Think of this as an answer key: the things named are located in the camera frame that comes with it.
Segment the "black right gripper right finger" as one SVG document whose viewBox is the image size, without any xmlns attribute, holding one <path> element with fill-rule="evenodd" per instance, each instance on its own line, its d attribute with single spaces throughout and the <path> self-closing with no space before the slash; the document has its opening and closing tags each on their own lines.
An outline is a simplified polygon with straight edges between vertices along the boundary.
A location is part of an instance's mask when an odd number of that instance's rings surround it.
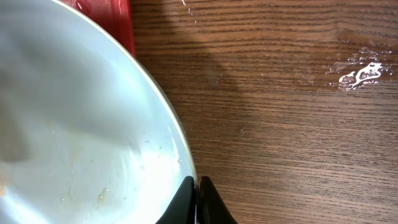
<svg viewBox="0 0 398 224">
<path fill-rule="evenodd" d="M 238 224 L 208 176 L 201 177 L 198 219 L 201 224 Z"/>
</svg>

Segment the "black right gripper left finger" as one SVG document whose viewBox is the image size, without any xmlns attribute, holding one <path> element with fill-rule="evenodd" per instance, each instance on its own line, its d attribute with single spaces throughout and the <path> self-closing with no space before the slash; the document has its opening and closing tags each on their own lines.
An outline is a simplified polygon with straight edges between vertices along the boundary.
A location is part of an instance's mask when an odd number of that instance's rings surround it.
<svg viewBox="0 0 398 224">
<path fill-rule="evenodd" d="M 194 179 L 186 176 L 156 224 L 195 224 L 196 193 Z"/>
</svg>

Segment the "light blue plate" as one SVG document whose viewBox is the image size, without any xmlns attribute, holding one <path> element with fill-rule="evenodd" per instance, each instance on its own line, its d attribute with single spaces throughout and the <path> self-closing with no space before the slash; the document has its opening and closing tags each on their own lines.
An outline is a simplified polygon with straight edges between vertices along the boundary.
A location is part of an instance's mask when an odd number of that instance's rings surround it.
<svg viewBox="0 0 398 224">
<path fill-rule="evenodd" d="M 197 173 L 150 73 L 60 1 L 1 2 L 1 222 L 157 223 Z"/>
</svg>

